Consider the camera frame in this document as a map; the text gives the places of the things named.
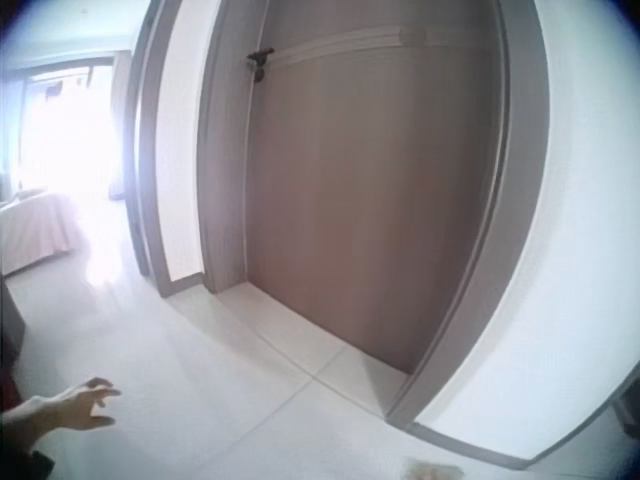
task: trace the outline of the finger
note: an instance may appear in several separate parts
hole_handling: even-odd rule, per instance
[[[90,390],[88,393],[89,395],[91,395],[91,398],[93,398],[94,402],[104,400],[107,397],[119,397],[120,395],[122,395],[122,392],[120,390],[117,390],[115,388],[104,388],[104,387],[94,388],[93,390]]]
[[[112,417],[91,417],[91,423],[89,424],[89,429],[92,430],[94,428],[103,428],[109,427],[116,423],[116,419]]]
[[[99,386],[103,386],[103,387],[113,387],[113,383],[111,383],[109,380],[105,379],[105,378],[100,378],[100,377],[93,377],[91,380],[87,380],[86,382],[84,382],[84,385],[88,388],[96,388]]]

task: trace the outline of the curtain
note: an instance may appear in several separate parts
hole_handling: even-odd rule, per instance
[[[124,197],[124,180],[122,176],[122,135],[124,125],[127,85],[131,70],[131,52],[117,52],[113,64],[113,83],[111,84],[111,116],[115,132],[117,158],[109,184],[109,198]]]
[[[0,201],[5,201],[20,186],[20,124],[24,81],[2,82],[1,88]]]

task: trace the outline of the small object on floor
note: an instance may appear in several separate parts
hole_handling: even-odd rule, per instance
[[[434,465],[419,462],[409,470],[407,480],[461,480],[464,472],[459,467],[451,465]]]

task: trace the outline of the white wall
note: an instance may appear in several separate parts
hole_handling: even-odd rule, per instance
[[[611,5],[536,5],[551,121],[534,221],[494,318],[417,419],[523,459],[640,361],[640,50]]]
[[[220,0],[183,0],[165,60],[156,130],[160,229],[171,280],[202,272],[196,144],[202,76]]]
[[[3,45],[6,68],[132,50],[149,0],[39,0]]]

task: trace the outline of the hand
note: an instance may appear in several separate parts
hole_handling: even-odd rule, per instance
[[[107,397],[118,395],[121,392],[113,388],[111,382],[96,377],[47,399],[46,410],[52,415],[55,428],[92,430],[107,427],[113,425],[115,419],[91,415],[91,412],[96,404],[104,407]]]
[[[2,439],[14,448],[28,452],[44,435],[56,428],[92,430],[113,425],[111,417],[91,415],[97,404],[104,407],[107,397],[120,395],[113,384],[92,378],[51,398],[32,397],[2,414]]]

